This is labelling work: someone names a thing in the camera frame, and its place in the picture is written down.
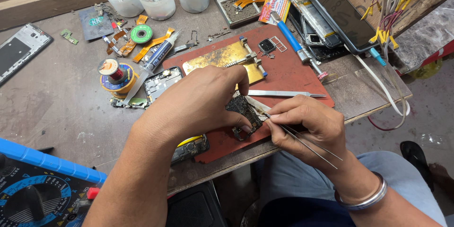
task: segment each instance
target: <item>multimeter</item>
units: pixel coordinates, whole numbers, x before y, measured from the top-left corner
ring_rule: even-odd
[[[0,227],[80,227],[106,178],[0,138]]]

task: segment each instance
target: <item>silver bracelet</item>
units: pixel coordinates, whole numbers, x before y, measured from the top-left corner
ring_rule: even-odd
[[[368,207],[371,207],[375,205],[377,202],[379,202],[383,196],[386,194],[386,191],[388,190],[388,183],[386,180],[377,172],[373,172],[378,178],[380,179],[380,188],[377,190],[377,192],[367,198],[366,200],[360,202],[359,204],[349,204],[345,203],[342,201],[341,197],[339,196],[339,193],[337,191],[334,191],[334,198],[336,201],[339,203],[339,205],[347,210],[361,210],[361,209],[366,209]]]

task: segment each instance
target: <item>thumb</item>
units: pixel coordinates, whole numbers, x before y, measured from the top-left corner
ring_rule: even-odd
[[[243,115],[234,111],[225,110],[224,116],[225,126],[238,127],[246,131],[247,133],[251,132],[252,125],[249,120]]]

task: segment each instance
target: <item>gold pcb holder plate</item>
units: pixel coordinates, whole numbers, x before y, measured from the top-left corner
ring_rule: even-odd
[[[247,54],[249,54],[249,52],[238,41],[234,44],[227,45],[223,48],[184,62],[183,70],[186,75],[188,75],[192,70],[199,67],[206,67],[209,65],[222,67],[233,61],[244,58]],[[264,78],[262,72],[254,63],[244,63],[243,66],[247,70],[249,84],[253,84]]]

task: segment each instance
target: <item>wooden table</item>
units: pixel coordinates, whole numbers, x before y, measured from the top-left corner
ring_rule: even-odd
[[[198,14],[185,12],[179,0],[175,2],[177,10],[170,19],[159,22],[148,19],[146,24],[152,27],[153,37],[163,36],[168,27],[182,27],[175,45],[186,43],[191,31],[197,30],[201,43],[197,47],[204,47],[210,45],[206,41],[208,34],[218,33],[226,26],[213,0]],[[84,166],[96,166],[99,171],[109,173],[122,151],[129,129],[143,110],[110,106],[111,95],[101,88],[96,70],[99,61],[107,57],[106,44],[103,40],[83,40],[78,11],[35,22],[35,25],[54,37],[54,42],[0,87],[0,137],[35,149],[53,146],[53,154],[57,157]],[[263,24],[250,23],[215,38],[215,42],[259,26]],[[64,28],[73,32],[72,36],[79,40],[77,45],[60,37]],[[17,30],[18,27],[0,32],[0,42]],[[139,50],[137,47],[131,56]],[[131,56],[119,60],[138,69]],[[366,59],[366,63],[384,81],[392,97],[399,99],[378,62]],[[325,84],[325,88],[336,103],[335,109],[345,115],[345,123],[389,107],[378,84],[353,56],[323,63],[321,69],[337,73],[339,77]],[[410,97],[411,92],[397,74],[394,78],[404,95]],[[137,96],[145,97],[143,90]],[[170,168],[168,193],[210,180],[277,151],[271,141],[267,141],[253,143],[209,164],[184,161]]]

